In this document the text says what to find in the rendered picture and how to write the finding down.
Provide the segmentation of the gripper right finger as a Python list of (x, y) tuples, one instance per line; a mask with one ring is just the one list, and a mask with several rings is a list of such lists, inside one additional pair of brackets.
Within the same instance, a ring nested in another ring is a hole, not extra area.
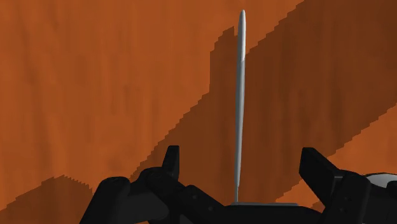
[(315, 148), (303, 148), (299, 174), (324, 210), (316, 224), (397, 224), (397, 174), (339, 169)]

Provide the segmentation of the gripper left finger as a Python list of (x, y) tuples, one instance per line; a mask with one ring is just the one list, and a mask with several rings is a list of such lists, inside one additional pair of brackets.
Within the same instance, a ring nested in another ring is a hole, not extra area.
[(179, 178), (179, 146), (169, 146), (160, 167), (102, 180), (79, 224), (224, 224), (224, 206)]

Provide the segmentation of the long thin silver utensil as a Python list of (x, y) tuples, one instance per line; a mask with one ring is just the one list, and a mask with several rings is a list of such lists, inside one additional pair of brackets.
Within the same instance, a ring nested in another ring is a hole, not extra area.
[(244, 94), (245, 94), (245, 58), (246, 58), (246, 12), (239, 15), (237, 32), (237, 69), (235, 91), (235, 174), (234, 174), (234, 202), (239, 203), (240, 170), (242, 159), (242, 132), (244, 123)]

